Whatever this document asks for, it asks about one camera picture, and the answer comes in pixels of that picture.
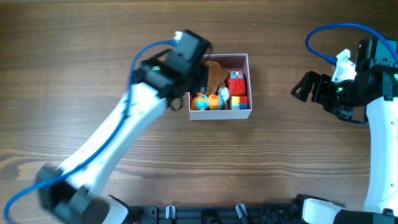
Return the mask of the brown plush toy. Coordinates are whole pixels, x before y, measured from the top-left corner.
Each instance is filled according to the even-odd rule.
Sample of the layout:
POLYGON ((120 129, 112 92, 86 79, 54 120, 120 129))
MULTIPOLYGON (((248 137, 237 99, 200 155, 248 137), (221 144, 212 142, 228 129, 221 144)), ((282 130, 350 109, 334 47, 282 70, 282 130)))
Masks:
POLYGON ((215 94, 219 87, 226 86, 225 80, 228 77, 228 71, 218 62, 207 61, 206 65, 208 66, 208 82, 205 95, 209 96, 215 94))

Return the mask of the yellow duck toy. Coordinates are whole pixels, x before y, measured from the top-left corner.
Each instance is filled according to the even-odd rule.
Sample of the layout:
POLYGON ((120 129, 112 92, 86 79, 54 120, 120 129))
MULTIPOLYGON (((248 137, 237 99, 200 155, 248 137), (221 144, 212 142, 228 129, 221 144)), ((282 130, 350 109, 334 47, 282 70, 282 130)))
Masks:
POLYGON ((222 97, 216 94, 207 96, 203 93, 198 93, 190 102, 190 109, 193 111, 222 110, 223 107, 224 101, 222 97))

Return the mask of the white wooden rattle drum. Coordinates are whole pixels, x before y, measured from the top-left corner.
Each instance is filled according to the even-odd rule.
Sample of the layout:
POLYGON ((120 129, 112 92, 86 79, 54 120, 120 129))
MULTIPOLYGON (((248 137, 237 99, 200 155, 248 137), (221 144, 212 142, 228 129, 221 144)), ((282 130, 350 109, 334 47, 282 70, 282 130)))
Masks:
POLYGON ((228 100, 230 99, 230 93, 228 87, 219 87, 218 96, 223 101, 223 109, 228 110, 228 100))

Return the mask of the white cardboard box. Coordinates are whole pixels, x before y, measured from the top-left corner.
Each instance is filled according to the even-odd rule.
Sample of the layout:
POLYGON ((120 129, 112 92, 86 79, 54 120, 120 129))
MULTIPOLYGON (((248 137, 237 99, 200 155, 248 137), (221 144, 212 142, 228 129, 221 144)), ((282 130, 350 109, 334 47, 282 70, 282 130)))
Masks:
POLYGON ((230 99, 228 100, 228 110, 205 110, 205 111, 193 111, 190 109, 190 102, 192 98, 196 97, 198 93, 205 95, 206 90, 195 90, 188 94, 189 102, 189 114, 191 120, 212 120, 212 119, 246 119, 249 117, 252 111, 252 96, 251 96, 251 80, 249 74, 249 61, 247 54, 211 54, 205 55, 205 60, 218 62, 226 71, 230 70, 242 70, 246 80, 246 97, 248 97, 248 109, 247 110, 231 110, 230 99))

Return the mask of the red toy truck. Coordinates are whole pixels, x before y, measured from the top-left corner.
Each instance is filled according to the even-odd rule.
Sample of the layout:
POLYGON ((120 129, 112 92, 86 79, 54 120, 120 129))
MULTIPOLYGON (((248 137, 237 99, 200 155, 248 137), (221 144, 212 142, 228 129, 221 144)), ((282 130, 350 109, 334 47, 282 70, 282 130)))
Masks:
POLYGON ((246 80, 242 70, 230 70, 227 86, 231 96, 246 96, 246 80))

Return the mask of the colourful two-by-two puzzle cube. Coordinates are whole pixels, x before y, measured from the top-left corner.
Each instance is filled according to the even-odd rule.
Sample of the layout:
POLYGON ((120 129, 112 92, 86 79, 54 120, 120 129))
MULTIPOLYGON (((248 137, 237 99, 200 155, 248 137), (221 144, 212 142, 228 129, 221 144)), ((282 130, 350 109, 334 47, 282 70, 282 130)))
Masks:
POLYGON ((232 96, 230 101, 231 110, 247 110, 248 97, 246 96, 232 96))

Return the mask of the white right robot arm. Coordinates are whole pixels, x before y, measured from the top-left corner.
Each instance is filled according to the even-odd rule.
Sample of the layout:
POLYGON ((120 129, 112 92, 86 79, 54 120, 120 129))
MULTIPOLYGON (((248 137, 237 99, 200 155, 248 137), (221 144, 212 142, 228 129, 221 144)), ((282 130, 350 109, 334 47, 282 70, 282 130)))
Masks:
POLYGON ((361 124, 371 135, 369 187, 362 212, 327 200, 300 196, 295 217, 305 223, 397 223, 397 41, 359 42, 355 63, 349 51, 337 56, 332 77, 307 72, 291 94, 312 100, 339 120, 356 123, 353 111, 364 108, 361 124))

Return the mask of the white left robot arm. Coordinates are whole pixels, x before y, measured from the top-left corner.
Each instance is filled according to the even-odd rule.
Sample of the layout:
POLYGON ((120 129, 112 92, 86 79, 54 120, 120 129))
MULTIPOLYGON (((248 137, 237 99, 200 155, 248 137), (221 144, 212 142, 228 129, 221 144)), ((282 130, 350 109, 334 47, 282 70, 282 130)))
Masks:
POLYGON ((202 91, 208 80, 204 55, 209 40, 185 30, 165 49, 132 61, 127 91, 93 135, 58 167, 37 173, 41 206, 64 223, 131 223, 129 207, 103 196, 121 158, 157 118, 189 91, 202 91))

